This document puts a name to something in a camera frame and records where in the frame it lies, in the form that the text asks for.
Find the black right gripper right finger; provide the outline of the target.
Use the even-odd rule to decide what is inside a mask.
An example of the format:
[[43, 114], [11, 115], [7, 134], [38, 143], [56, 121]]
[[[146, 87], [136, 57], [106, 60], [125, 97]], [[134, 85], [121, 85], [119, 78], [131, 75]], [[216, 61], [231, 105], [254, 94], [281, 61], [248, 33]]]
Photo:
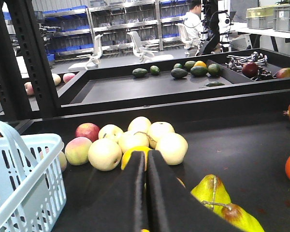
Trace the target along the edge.
[[146, 197], [152, 232], [238, 231], [195, 199], [156, 150], [148, 153]]

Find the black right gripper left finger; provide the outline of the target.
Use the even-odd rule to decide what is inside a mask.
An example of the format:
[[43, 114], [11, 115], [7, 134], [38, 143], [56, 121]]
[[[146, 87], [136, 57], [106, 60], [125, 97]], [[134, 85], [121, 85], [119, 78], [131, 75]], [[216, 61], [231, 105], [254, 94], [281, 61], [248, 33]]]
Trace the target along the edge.
[[123, 171], [69, 168], [64, 174], [67, 202], [53, 231], [141, 231], [144, 165], [143, 152], [133, 152]]

